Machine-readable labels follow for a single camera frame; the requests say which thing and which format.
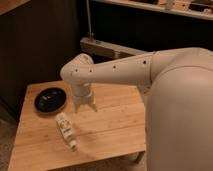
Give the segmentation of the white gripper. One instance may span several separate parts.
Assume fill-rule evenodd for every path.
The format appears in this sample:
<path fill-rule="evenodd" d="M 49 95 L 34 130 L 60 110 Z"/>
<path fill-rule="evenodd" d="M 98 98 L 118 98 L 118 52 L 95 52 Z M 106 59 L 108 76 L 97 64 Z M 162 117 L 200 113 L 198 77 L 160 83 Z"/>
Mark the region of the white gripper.
<path fill-rule="evenodd" d="M 78 113 L 80 105 L 89 104 L 89 106 L 97 112 L 97 107 L 94 101 L 94 94 L 91 88 L 90 83 L 80 84 L 80 85 L 72 85 L 72 97 L 74 101 L 74 113 Z"/>

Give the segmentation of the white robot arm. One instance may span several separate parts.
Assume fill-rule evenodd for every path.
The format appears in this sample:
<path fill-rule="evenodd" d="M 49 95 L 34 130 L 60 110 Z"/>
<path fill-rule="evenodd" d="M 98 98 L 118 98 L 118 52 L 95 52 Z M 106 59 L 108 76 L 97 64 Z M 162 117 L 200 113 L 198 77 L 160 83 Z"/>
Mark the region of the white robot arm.
<path fill-rule="evenodd" d="M 135 85 L 146 96 L 147 171 L 213 171 L 213 52 L 180 48 L 95 64 L 80 54 L 61 78 L 77 106 L 93 83 Z"/>

